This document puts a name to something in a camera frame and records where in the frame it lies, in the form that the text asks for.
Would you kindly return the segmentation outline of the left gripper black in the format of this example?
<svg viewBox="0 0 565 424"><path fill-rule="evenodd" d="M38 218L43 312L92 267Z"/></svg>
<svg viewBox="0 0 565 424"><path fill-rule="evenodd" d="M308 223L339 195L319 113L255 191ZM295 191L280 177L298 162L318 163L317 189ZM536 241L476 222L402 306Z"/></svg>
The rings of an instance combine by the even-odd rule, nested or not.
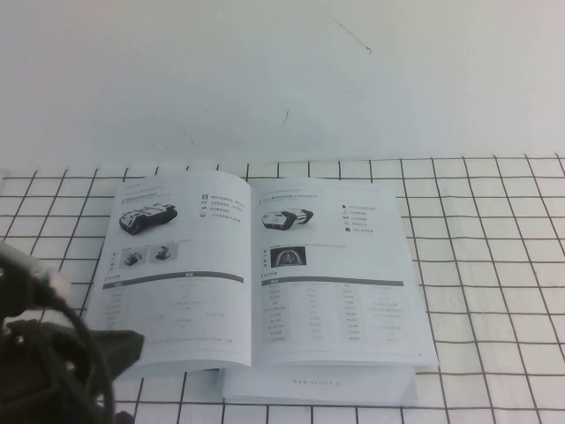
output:
<svg viewBox="0 0 565 424"><path fill-rule="evenodd" d="M139 360L144 337L95 330L95 354L77 335L36 320L4 325L1 334L2 423L110 423L108 382ZM126 411L115 424L133 424Z"/></svg>

